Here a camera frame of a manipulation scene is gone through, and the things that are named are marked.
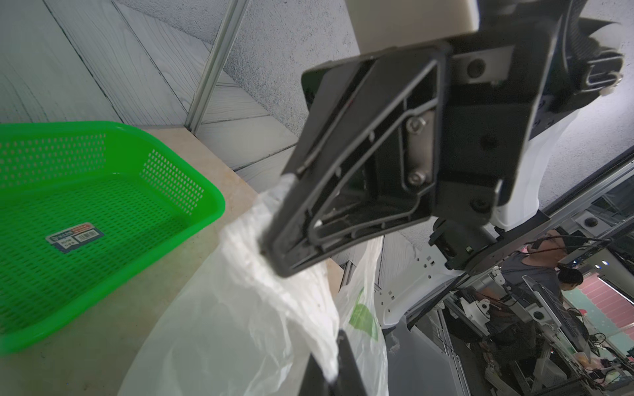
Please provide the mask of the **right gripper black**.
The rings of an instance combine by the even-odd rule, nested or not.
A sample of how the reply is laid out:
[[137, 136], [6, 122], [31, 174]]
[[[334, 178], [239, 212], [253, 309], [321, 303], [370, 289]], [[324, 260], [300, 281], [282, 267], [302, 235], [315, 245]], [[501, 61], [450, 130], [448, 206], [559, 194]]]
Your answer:
[[392, 47], [308, 69], [309, 115], [284, 168], [295, 182], [262, 237], [264, 257], [290, 277], [429, 218], [434, 202], [436, 217], [455, 222], [524, 224], [564, 129], [619, 85], [621, 43], [616, 22], [502, 16], [452, 47]]

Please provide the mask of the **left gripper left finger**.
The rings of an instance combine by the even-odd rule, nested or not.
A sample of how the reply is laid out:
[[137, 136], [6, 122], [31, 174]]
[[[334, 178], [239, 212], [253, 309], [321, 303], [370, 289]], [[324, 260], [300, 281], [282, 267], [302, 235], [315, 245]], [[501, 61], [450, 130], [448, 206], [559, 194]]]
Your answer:
[[323, 372], [313, 356], [310, 356], [299, 389], [300, 396], [335, 396], [335, 388], [324, 378]]

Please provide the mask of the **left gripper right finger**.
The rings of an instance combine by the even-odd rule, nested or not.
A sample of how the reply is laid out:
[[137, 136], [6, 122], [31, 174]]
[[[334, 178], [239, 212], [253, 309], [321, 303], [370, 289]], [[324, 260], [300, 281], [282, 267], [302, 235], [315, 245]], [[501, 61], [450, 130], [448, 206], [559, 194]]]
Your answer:
[[343, 330], [338, 332], [337, 345], [339, 372], [335, 381], [335, 395], [366, 396], [367, 392], [353, 354], [353, 349], [347, 334]]

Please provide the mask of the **white plastic bag lemon print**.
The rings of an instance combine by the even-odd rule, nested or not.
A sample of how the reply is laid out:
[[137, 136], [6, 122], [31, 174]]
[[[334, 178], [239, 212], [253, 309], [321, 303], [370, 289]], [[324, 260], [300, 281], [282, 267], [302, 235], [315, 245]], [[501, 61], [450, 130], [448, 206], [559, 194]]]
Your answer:
[[296, 395], [310, 358], [327, 384], [342, 374], [344, 332], [367, 395], [386, 395], [386, 343], [370, 240], [348, 285], [333, 293], [325, 262], [280, 277], [259, 247], [295, 176], [282, 176], [221, 231], [216, 250], [162, 315], [120, 387], [122, 395]]

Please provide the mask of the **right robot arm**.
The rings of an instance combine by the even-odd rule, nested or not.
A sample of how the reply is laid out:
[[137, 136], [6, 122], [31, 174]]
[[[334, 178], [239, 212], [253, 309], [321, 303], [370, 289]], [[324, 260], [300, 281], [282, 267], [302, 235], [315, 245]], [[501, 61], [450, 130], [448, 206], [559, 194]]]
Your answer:
[[539, 232], [538, 188], [564, 124], [622, 79], [620, 26], [555, 13], [304, 72], [296, 178], [261, 246], [289, 277], [357, 244], [438, 222], [426, 263], [380, 295], [393, 327]]

